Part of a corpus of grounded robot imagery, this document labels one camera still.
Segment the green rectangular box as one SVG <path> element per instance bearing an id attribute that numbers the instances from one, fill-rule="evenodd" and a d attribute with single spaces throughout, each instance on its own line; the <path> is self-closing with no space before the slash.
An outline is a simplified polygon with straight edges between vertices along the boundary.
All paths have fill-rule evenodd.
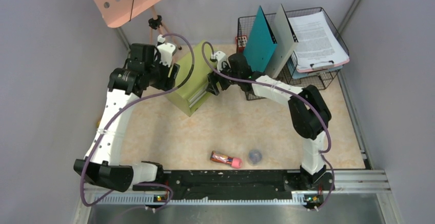
<path id="1" fill-rule="evenodd" d="M 198 43 L 193 47 L 194 53 L 194 69 L 188 81 L 176 91 L 166 94 L 165 97 L 178 109 L 180 109 L 187 116 L 191 116 L 211 95 L 206 91 L 208 85 L 207 75 L 212 72 L 211 68 L 206 64 L 202 55 L 202 44 L 205 40 Z M 177 73 L 175 86 L 179 85 L 182 80 L 187 77 L 191 67 L 191 53 L 188 47 L 183 48 L 185 54 L 182 57 L 177 57 L 176 64 L 180 69 Z M 212 51 L 209 46 L 205 46 L 204 52 L 207 59 L 210 59 Z"/>

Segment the teal folder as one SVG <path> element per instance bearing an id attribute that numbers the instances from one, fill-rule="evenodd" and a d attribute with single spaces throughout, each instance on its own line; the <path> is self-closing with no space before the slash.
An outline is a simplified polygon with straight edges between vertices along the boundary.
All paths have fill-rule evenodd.
<path id="1" fill-rule="evenodd" d="M 243 52 L 252 71 L 264 72 L 266 70 L 276 45 L 274 33 L 263 8 L 259 6 Z"/>

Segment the light blue clipboard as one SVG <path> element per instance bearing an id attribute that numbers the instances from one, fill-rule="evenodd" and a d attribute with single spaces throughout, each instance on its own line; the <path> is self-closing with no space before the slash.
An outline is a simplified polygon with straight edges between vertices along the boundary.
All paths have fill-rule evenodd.
<path id="1" fill-rule="evenodd" d="M 289 59 L 287 62 L 287 67 L 289 69 L 289 72 L 292 76 L 293 79 L 300 79 L 300 78 L 305 78 L 305 77 L 312 77 L 315 75 L 320 75 L 323 73 L 329 73 L 329 72 L 333 72 L 333 71 L 339 71 L 342 69 L 343 66 L 338 66 L 338 67 L 334 67 L 334 68 L 330 68 L 330 69 L 326 69 L 326 70 L 321 70 L 321 71 L 313 71 L 313 72 L 298 72 L 295 68 L 295 65 L 293 63 L 292 59 Z"/>

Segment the grey white folder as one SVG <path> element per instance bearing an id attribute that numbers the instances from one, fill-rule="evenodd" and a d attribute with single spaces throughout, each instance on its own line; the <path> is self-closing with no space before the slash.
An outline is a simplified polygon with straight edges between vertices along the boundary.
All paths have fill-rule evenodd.
<path id="1" fill-rule="evenodd" d="M 282 4 L 274 16 L 271 29 L 276 40 L 276 48 L 265 73 L 272 78 L 277 78 L 299 43 Z"/>

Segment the pink capped pencil tube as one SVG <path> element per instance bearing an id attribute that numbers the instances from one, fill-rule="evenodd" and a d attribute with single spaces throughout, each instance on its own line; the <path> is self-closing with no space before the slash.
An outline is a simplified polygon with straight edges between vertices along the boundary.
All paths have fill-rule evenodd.
<path id="1" fill-rule="evenodd" d="M 242 167 L 242 160 L 240 158 L 231 157 L 217 151 L 212 151 L 209 159 L 213 162 L 225 164 L 235 169 L 240 169 Z"/>

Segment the clear round container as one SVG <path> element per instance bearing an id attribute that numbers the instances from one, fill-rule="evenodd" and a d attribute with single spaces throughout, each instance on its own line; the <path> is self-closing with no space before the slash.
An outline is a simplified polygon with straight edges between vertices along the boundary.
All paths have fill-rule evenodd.
<path id="1" fill-rule="evenodd" d="M 256 165 L 258 165 L 259 163 L 262 162 L 263 155 L 262 155 L 260 150 L 258 150 L 258 149 L 251 149 L 248 152 L 247 159 L 248 159 L 248 163 L 250 165 L 256 166 Z"/>

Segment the black wire desk organizer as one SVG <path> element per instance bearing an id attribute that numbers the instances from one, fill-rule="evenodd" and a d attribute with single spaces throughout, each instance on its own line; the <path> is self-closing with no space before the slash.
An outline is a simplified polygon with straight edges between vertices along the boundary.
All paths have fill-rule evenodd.
<path id="1" fill-rule="evenodd" d="M 318 12 L 323 12 L 326 22 L 331 29 L 331 32 L 334 34 L 338 43 L 344 49 L 346 53 L 349 53 L 348 48 L 343 41 L 340 33 L 335 27 L 332 20 L 329 18 L 323 7 L 313 7 L 313 8 L 305 8 L 298 10 L 289 10 L 286 11 L 286 15 L 288 17 L 298 17 L 298 16 L 306 16 L 315 14 Z M 255 16 L 242 16 L 238 18 L 238 33 L 235 37 L 235 42 L 239 43 L 242 37 L 248 38 L 251 32 L 255 21 Z M 287 64 L 282 68 L 281 72 L 277 76 L 277 80 L 285 82 L 287 84 L 299 87 L 306 87 L 308 85 L 314 85 L 319 90 L 325 90 L 332 83 L 332 81 L 337 77 L 338 73 L 342 69 L 342 67 L 334 67 L 328 70 L 322 70 L 311 73 L 298 73 L 295 68 L 296 56 L 293 54 L 291 58 L 288 60 Z"/>

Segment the printed paper clipboard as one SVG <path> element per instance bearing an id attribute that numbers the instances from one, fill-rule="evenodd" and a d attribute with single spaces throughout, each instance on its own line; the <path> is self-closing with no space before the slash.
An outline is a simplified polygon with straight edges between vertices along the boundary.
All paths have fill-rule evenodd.
<path id="1" fill-rule="evenodd" d="M 350 61 L 348 53 L 332 32 L 325 12 L 290 17 L 288 20 L 298 39 L 292 59 L 297 72 L 327 70 Z"/>

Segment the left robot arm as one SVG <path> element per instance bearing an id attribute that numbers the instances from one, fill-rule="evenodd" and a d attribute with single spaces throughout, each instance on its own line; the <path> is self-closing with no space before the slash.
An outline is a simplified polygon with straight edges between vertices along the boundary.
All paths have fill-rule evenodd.
<path id="1" fill-rule="evenodd" d="M 163 168 L 154 162 L 122 166 L 121 148 L 133 107 L 129 103 L 139 100 L 148 87 L 167 93 L 175 86 L 179 65 L 172 65 L 177 47 L 171 43 L 155 45 L 135 43 L 121 68 L 109 77 L 106 104 L 93 143 L 83 159 L 76 159 L 73 169 L 81 174 L 86 159 L 89 165 L 85 182 L 119 192 L 145 182 L 153 190 L 164 185 Z"/>

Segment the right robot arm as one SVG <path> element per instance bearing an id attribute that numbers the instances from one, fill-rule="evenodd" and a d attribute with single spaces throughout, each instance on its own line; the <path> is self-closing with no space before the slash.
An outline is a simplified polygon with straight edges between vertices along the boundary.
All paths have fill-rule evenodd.
<path id="1" fill-rule="evenodd" d="M 207 92 L 218 95 L 237 85 L 247 94 L 288 106 L 293 128 L 303 139 L 301 183 L 307 189 L 315 189 L 326 172 L 323 155 L 332 145 L 328 130 L 332 115 L 318 88 L 314 85 L 292 86 L 263 72 L 253 71 L 241 53 L 227 56 L 217 51 L 205 60 L 207 64 L 216 64 L 207 76 Z"/>

